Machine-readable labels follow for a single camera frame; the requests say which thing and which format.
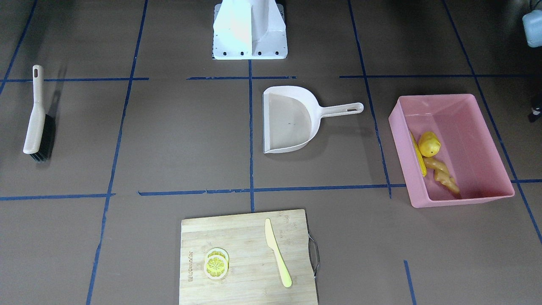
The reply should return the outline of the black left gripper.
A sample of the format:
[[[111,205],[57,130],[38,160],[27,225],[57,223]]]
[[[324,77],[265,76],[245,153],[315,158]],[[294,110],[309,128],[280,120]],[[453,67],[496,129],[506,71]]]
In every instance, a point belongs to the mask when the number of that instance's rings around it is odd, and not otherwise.
[[[531,113],[528,115],[530,123],[534,123],[542,116],[542,94],[538,93],[531,98]]]

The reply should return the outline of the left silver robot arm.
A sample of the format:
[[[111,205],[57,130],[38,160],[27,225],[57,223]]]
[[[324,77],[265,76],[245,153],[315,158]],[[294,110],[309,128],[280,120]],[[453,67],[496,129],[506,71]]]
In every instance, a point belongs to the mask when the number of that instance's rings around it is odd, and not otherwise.
[[[532,48],[542,46],[542,11],[535,9],[523,16],[523,29],[527,45]],[[528,115],[530,123],[541,118],[542,93],[539,92],[531,99],[531,113]]]

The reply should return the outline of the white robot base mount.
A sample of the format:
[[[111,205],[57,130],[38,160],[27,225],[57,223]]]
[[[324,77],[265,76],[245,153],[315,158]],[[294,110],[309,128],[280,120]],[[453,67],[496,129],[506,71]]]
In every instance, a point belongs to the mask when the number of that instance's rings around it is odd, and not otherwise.
[[[214,7],[215,60],[282,60],[288,56],[284,0],[223,0]]]

